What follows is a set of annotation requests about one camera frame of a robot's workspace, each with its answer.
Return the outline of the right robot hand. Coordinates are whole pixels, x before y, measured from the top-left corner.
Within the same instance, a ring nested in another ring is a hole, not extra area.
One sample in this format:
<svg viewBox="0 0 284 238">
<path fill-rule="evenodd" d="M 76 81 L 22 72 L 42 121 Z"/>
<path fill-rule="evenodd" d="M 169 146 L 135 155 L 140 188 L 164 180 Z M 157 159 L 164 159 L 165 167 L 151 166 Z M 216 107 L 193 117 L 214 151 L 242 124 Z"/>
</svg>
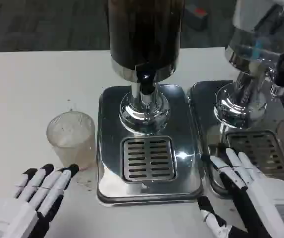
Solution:
<svg viewBox="0 0 284 238">
<path fill-rule="evenodd" d="M 284 238 L 284 180 L 269 177 L 244 152 L 224 149 L 230 161 L 203 154 L 219 173 L 244 223 L 242 230 L 219 216 L 206 196 L 197 199 L 202 219 L 216 238 Z"/>
</svg>

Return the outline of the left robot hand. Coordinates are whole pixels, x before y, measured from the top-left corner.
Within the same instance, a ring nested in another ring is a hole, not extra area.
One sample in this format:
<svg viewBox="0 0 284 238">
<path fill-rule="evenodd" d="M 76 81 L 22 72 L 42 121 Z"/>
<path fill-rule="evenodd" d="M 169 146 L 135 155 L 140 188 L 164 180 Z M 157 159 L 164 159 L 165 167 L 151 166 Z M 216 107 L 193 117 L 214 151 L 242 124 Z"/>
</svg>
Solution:
<svg viewBox="0 0 284 238">
<path fill-rule="evenodd" d="M 22 173 L 11 197 L 0 200 L 0 238 L 43 238 L 78 172 L 77 164 L 45 164 Z"/>
</svg>

